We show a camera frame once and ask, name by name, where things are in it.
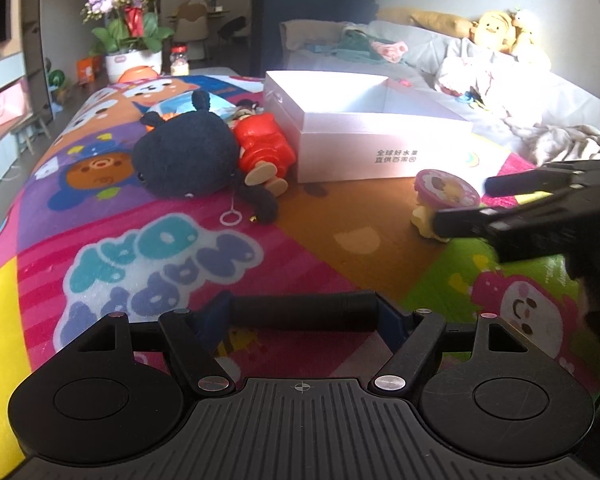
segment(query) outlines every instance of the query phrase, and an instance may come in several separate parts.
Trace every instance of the yellow plush toy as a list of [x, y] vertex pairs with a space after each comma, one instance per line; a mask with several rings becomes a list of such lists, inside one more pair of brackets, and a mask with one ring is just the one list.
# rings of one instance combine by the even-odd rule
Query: yellow plush toy
[[474, 23], [469, 39], [476, 45], [508, 54], [516, 41], [516, 28], [506, 12], [490, 10]]
[[528, 10], [519, 10], [513, 16], [513, 26], [518, 32], [511, 55], [520, 63], [529, 63], [543, 70], [551, 70], [549, 56], [537, 44], [538, 19]]

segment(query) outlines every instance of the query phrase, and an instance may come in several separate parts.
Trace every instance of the white ring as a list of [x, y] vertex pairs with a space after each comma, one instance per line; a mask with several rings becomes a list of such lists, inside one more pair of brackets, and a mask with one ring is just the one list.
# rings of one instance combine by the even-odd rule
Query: white ring
[[[225, 220], [227, 215], [234, 214], [236, 216], [236, 220], [234, 222], [227, 222]], [[236, 211], [235, 209], [229, 209], [229, 211], [225, 211], [220, 215], [220, 223], [226, 227], [233, 227], [242, 222], [242, 213], [240, 211]]]

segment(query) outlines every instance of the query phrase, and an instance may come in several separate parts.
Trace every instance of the white cardboard box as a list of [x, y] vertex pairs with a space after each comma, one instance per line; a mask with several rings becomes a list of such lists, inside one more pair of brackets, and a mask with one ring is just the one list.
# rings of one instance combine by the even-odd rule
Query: white cardboard box
[[267, 72], [264, 107], [298, 154], [298, 182], [415, 176], [466, 151], [473, 124], [391, 78]]

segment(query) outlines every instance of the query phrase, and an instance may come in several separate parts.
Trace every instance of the plastic jar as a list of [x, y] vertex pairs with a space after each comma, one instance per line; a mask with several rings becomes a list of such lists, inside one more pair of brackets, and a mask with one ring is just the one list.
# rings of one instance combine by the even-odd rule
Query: plastic jar
[[171, 49], [171, 75], [189, 75], [189, 59], [187, 59], [187, 47], [174, 46]]

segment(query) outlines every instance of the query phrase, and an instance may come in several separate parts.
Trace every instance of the pink bag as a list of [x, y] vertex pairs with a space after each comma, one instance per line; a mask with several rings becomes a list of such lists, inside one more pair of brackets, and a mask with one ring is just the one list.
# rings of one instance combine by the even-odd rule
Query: pink bag
[[29, 105], [22, 81], [0, 92], [0, 126], [23, 116], [28, 111]]

